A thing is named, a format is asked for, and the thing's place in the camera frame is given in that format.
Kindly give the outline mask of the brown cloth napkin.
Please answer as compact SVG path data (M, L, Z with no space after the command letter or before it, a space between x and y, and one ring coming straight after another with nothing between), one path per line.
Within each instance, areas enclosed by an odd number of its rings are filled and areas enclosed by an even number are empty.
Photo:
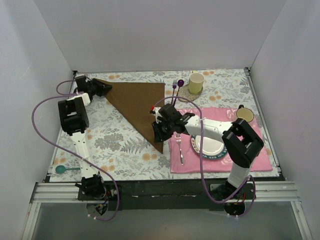
M105 98L162 154L164 144L155 142L152 127L155 117L150 114L150 110L156 103L160 107L164 105L165 84L163 82L109 82L102 79L98 81L112 86L112 89L105 94Z

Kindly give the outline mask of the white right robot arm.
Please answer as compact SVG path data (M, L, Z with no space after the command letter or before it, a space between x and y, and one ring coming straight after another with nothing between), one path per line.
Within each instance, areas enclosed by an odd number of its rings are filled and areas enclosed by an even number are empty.
M251 178L250 170L264 143L247 121L237 118L235 121L216 121L205 119L202 114L191 112L181 114L172 104L162 107L153 106L150 114L155 117L152 123L154 141L168 140L174 133L200 136L224 144L232 160L230 174L224 185L216 189L214 203L225 203L237 199L245 192L244 185Z

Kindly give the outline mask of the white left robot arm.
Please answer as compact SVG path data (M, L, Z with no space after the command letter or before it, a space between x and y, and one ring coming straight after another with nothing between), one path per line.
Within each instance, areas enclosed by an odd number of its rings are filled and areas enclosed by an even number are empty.
M85 75L76 77L75 82L75 95L58 102L60 123L62 130L70 137L75 153L80 156L78 162L81 183L77 183L76 186L84 195L101 200L106 196L107 190L100 171L92 163L87 143L87 129L90 123L86 106L92 102L94 96L103 97L113 87L97 79L89 79Z

